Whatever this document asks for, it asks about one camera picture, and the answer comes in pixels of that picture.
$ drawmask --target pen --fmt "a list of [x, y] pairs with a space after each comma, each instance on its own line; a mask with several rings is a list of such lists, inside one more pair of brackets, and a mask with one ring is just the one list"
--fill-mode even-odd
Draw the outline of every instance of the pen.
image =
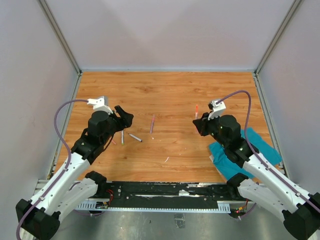
[[122, 144], [122, 145], [125, 144], [125, 133], [124, 133], [123, 130], [121, 131], [121, 144]]
[[151, 127], [150, 127], [150, 134], [152, 134], [152, 131], [154, 129], [155, 119], [156, 119], [156, 115], [153, 114], [152, 121], [151, 121]]
[[198, 119], [198, 104], [195, 105], [195, 119]]
[[131, 134], [131, 133], [129, 133], [129, 135], [130, 135], [131, 137], [133, 137], [134, 139], [138, 140], [139, 142], [142, 142], [142, 140], [141, 140], [140, 138], [138, 138], [137, 136], [135, 136], [135, 135], [133, 135], [133, 134]]

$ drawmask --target metal frame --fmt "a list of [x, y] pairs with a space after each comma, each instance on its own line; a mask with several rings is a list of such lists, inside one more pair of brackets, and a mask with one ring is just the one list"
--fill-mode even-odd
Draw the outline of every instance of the metal frame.
[[49, 21], [52, 30], [54, 31], [56, 37], [58, 38], [59, 42], [61, 43], [61, 46], [63, 48], [63, 50], [65, 51], [65, 54], [68, 56], [71, 64], [73, 65], [75, 71], [79, 74], [82, 73], [82, 70], [80, 69], [74, 55], [72, 54], [70, 47], [64, 37], [64, 35], [62, 34], [59, 25], [57, 24], [57, 21], [52, 13], [52, 11], [50, 10], [49, 5], [47, 4], [46, 0], [37, 0], [41, 9], [43, 10], [44, 15], [46, 16], [47, 20]]
[[269, 44], [268, 48], [266, 49], [260, 63], [258, 64], [258, 67], [254, 71], [255, 74], [259, 74], [265, 65], [266, 61], [268, 60], [270, 54], [273, 52], [275, 49], [278, 41], [280, 40], [281, 36], [285, 32], [286, 28], [288, 27], [289, 23], [291, 22], [293, 16], [297, 12], [298, 8], [302, 4], [304, 0], [294, 0], [292, 3], [289, 11], [287, 12], [286, 16], [284, 17], [282, 23], [280, 24], [278, 30], [276, 31], [271, 43]]

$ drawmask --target teal cloth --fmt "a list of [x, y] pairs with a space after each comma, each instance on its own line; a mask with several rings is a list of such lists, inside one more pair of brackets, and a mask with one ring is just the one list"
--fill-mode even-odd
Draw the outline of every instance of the teal cloth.
[[[244, 130], [241, 130], [241, 135], [243, 138], [245, 137]], [[247, 136], [250, 140], [250, 143], [256, 146], [272, 165], [276, 165], [282, 161], [279, 153], [273, 147], [268, 145], [251, 127], [247, 129]], [[231, 162], [225, 155], [224, 149], [219, 143], [215, 142], [210, 144], [209, 149], [214, 157], [213, 164], [220, 171], [220, 173], [223, 174], [227, 181], [237, 173], [247, 175], [251, 179], [254, 178], [251, 173]]]

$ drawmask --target wooden table surface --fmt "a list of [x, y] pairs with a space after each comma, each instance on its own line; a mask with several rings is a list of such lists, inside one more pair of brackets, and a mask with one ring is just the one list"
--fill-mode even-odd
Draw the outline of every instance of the wooden table surface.
[[[237, 90], [252, 96], [249, 127], [271, 144], [255, 83], [248, 72], [85, 72], [77, 99], [107, 96], [109, 106], [120, 105], [134, 114], [133, 124], [114, 135], [110, 144], [93, 165], [84, 172], [96, 171], [110, 181], [211, 182], [224, 180], [209, 159], [208, 145], [215, 140], [200, 136], [192, 123], [196, 105], [199, 117], [208, 112], [208, 102]], [[241, 93], [225, 101], [225, 114], [234, 115], [244, 126], [248, 97]], [[93, 113], [92, 106], [75, 103], [65, 140], [70, 147], [81, 136]], [[155, 114], [153, 133], [150, 134]], [[143, 140], [139, 142], [128, 135]], [[57, 168], [67, 157], [63, 147]]]

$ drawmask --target purple cable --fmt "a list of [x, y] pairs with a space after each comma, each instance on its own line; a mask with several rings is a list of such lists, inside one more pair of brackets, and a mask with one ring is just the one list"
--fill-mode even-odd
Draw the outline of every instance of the purple cable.
[[[253, 154], [259, 159], [259, 161], [265, 166], [268, 167], [268, 164], [265, 163], [265, 161], [262, 160], [262, 158], [258, 155], [258, 153], [254, 150], [254, 148], [252, 147], [248, 136], [247, 136], [247, 129], [248, 129], [248, 122], [249, 122], [249, 116], [250, 116], [250, 109], [251, 109], [251, 95], [248, 91], [246, 90], [239, 90], [239, 91], [235, 91], [233, 93], [230, 93], [229, 95], [223, 97], [222, 99], [220, 99], [219, 101], [216, 102], [216, 104], [221, 103], [222, 101], [232, 97], [233, 95], [239, 94], [239, 93], [244, 93], [247, 94], [248, 98], [249, 98], [249, 104], [248, 104], [248, 112], [246, 115], [246, 119], [245, 119], [245, 125], [244, 125], [244, 137], [246, 142], [249, 145], [249, 148], [251, 149], [251, 151], [253, 152]], [[273, 169], [269, 169], [270, 172], [272, 172], [281, 182], [283, 182], [289, 189], [291, 189], [295, 194], [299, 193], [299, 191], [297, 191], [293, 186], [291, 186], [285, 179], [283, 179], [275, 170]], [[305, 196], [303, 196], [302, 194], [299, 195], [300, 198], [302, 198], [304, 201], [306, 201], [311, 207], [313, 207], [319, 214], [320, 214], [320, 209], [314, 205], [308, 198], [306, 198]]]
[[[62, 135], [60, 134], [59, 130], [58, 130], [58, 127], [57, 127], [57, 117], [58, 117], [58, 114], [60, 112], [60, 110], [67, 104], [71, 104], [71, 103], [74, 103], [74, 102], [85, 102], [87, 103], [88, 100], [84, 100], [84, 99], [74, 99], [74, 100], [70, 100], [70, 101], [67, 101], [65, 102], [64, 104], [62, 104], [58, 110], [55, 112], [55, 115], [54, 115], [54, 121], [53, 121], [53, 124], [54, 124], [54, 129], [55, 129], [55, 132], [56, 134], [58, 135], [59, 139], [62, 141], [63, 145], [66, 147], [66, 150], [68, 152], [68, 159], [66, 161], [66, 165], [65, 165], [65, 169], [68, 168], [69, 164], [70, 164], [70, 161], [71, 161], [71, 150], [68, 146], [68, 144], [66, 143], [66, 141], [64, 140], [64, 138], [62, 137]], [[54, 185], [58, 182], [58, 180], [62, 177], [62, 175], [65, 173], [65, 170], [63, 170], [59, 175], [58, 177], [52, 182], [52, 184], [44, 191], [44, 193], [41, 195], [42, 198], [44, 198], [48, 192], [54, 187]], [[15, 231], [15, 236], [16, 236], [16, 239], [17, 240], [22, 240], [20, 238], [20, 228], [23, 224], [23, 222], [25, 221], [25, 219], [27, 218], [27, 216], [29, 215], [29, 213], [40, 203], [40, 199], [38, 199], [29, 209], [28, 211], [25, 212], [25, 214], [22, 216], [22, 218], [20, 219], [19, 223], [18, 223], [18, 226], [16, 228], [16, 231]]]

